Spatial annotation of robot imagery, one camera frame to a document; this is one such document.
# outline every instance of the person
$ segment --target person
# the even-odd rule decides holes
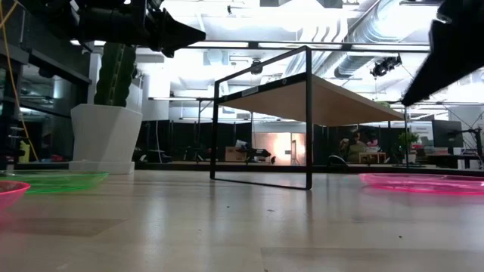
[[[377,135],[374,132],[368,135],[368,139],[369,141],[366,143],[367,147],[378,147]]]
[[[366,144],[360,141],[360,132],[354,131],[352,138],[344,138],[340,142],[340,153],[347,162],[359,162],[360,153],[366,150]]]

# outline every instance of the computer screen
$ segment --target computer screen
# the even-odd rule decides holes
[[[462,124],[459,121],[432,120],[433,146],[434,147],[464,147]]]

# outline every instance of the box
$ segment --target box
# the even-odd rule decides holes
[[[238,152],[239,147],[225,147],[226,162],[245,162],[246,153]]]

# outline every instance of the pink plate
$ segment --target pink plate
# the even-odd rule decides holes
[[[30,184],[18,181],[0,181],[0,211],[14,204],[30,188]]]
[[[362,182],[384,190],[411,193],[484,195],[484,178],[457,175],[360,174]]]

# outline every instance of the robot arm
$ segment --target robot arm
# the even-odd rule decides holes
[[[101,40],[141,45],[173,57],[176,50],[205,40],[205,33],[174,20],[163,0],[19,0],[59,39],[82,44]]]
[[[430,29],[431,52],[402,103],[411,106],[484,66],[484,1],[445,0]]]

